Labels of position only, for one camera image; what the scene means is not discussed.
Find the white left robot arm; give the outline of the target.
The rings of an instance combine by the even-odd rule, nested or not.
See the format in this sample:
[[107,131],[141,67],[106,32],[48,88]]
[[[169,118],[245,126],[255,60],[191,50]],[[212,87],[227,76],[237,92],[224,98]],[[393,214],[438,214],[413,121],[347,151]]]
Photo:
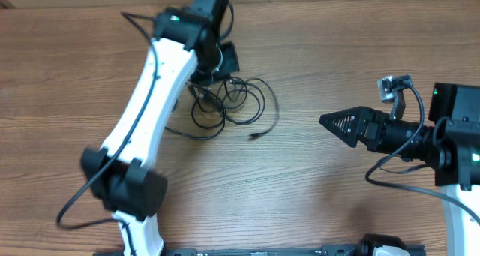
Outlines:
[[154,19],[138,83],[99,150],[85,149],[87,187],[121,231],[120,255],[160,255],[157,212],[168,181],[155,172],[162,133],[186,82],[207,86],[239,71],[236,49],[220,27],[229,0],[193,0]]

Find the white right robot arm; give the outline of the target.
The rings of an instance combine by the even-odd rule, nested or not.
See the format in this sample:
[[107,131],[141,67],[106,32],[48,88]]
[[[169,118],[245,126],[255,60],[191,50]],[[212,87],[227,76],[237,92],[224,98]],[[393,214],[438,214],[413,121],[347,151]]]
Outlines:
[[[365,179],[386,188],[410,191],[442,201],[447,253],[479,254],[479,88],[435,83],[430,109],[407,122],[369,107],[323,114],[319,123],[350,147],[358,143],[384,156]],[[439,191],[373,179],[394,157],[420,160],[429,167]]]

